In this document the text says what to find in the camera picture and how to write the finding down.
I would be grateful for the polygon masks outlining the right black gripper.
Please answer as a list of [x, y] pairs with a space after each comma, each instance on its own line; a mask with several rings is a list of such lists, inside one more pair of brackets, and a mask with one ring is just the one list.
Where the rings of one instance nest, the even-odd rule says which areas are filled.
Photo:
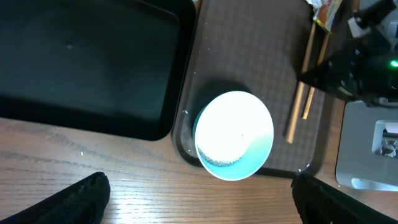
[[397, 105], [397, 52], [344, 48], [299, 80], [334, 98], [368, 106]]

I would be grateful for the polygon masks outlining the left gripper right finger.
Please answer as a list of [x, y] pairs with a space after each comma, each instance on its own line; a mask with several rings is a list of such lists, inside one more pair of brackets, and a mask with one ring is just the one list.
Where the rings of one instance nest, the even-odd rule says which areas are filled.
[[291, 188], [303, 224], [397, 224], [305, 172], [296, 174]]

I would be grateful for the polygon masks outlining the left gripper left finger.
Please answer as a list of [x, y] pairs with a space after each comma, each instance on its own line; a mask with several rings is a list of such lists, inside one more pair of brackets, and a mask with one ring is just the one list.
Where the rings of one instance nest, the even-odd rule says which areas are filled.
[[1, 220], [1, 224], [100, 224], [110, 198], [103, 172], [95, 172], [49, 198]]

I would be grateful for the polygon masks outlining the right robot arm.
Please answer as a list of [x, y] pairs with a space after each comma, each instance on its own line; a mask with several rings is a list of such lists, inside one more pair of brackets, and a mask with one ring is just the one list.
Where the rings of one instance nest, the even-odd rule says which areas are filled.
[[377, 28], [396, 9], [397, 1], [383, 0], [355, 12], [348, 23], [359, 33], [298, 79], [346, 102], [397, 108], [397, 37], [382, 35]]

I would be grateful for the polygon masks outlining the grey dishwasher rack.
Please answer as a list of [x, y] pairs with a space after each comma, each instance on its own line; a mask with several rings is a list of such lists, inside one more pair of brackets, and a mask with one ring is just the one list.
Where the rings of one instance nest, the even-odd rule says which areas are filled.
[[397, 191], [397, 101], [345, 104], [336, 179], [360, 190]]

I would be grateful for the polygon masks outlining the yellow green snack wrapper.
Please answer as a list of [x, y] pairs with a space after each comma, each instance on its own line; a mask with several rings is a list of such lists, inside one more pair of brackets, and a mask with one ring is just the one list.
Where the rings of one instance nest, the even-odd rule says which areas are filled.
[[335, 14], [337, 13], [342, 0], [322, 0], [323, 6], [314, 9], [313, 20], [325, 31], [331, 33]]

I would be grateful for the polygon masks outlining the crumpled white tissue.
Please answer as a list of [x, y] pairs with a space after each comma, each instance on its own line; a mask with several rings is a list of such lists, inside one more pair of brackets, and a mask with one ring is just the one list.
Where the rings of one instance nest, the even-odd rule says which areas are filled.
[[306, 0], [314, 9], [318, 9], [323, 6], [322, 0]]

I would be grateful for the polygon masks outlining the brown serving tray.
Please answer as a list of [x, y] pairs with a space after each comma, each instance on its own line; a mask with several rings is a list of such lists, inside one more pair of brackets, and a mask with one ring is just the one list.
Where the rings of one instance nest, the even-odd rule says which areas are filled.
[[267, 106], [274, 144], [259, 175], [316, 175], [328, 145], [334, 100], [315, 92], [307, 119], [297, 122], [293, 143], [284, 138], [312, 26], [305, 1], [203, 1], [172, 139], [187, 164], [201, 167], [192, 139], [200, 110], [227, 91], [248, 91]]

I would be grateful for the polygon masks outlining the light blue rice bowl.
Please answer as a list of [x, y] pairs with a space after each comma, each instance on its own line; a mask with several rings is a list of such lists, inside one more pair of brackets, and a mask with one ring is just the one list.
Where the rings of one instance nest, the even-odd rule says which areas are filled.
[[192, 138], [201, 164], [211, 175], [237, 181], [264, 165], [274, 142], [274, 124], [258, 97], [229, 91], [199, 112]]

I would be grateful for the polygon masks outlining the black plastic tray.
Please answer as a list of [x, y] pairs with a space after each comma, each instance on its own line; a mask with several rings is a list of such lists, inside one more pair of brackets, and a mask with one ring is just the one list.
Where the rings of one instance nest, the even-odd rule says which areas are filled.
[[1, 116], [164, 138], [196, 16], [191, 0], [1, 0]]

